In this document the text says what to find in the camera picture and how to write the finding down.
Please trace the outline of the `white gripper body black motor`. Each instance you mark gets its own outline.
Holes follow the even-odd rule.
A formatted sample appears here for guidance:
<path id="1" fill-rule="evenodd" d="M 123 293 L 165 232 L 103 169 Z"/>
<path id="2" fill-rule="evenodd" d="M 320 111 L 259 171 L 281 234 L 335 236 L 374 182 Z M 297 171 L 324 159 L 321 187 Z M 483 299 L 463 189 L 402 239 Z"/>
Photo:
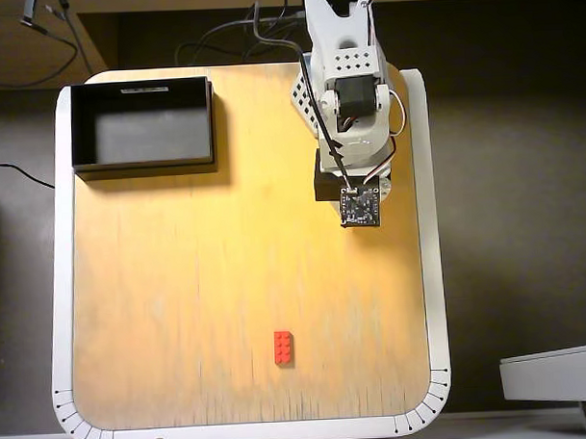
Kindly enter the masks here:
<path id="1" fill-rule="evenodd" d="M 343 174 L 329 153 L 329 146 L 318 128 L 312 130 L 318 138 L 315 158 L 314 192 L 316 201 L 335 202 L 345 185 Z M 351 186 L 366 184 L 379 188 L 379 177 L 389 176 L 392 160 L 392 135 L 389 126 L 351 125 L 332 136 L 336 151 L 349 176 Z"/>

